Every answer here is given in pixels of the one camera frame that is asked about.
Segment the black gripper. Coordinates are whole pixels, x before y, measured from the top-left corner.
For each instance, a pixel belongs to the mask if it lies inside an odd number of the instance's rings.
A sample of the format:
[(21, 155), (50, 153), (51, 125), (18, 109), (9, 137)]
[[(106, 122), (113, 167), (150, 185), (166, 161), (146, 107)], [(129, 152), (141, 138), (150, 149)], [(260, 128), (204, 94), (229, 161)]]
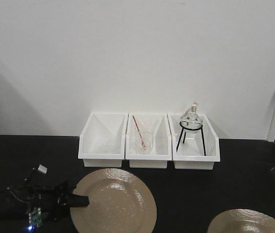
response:
[(26, 219), (35, 208), (52, 219), (66, 215), (66, 197), (68, 207), (87, 207), (88, 196), (70, 194), (72, 187), (65, 181), (55, 187), (28, 185), (8, 187), (0, 190), (0, 220)]

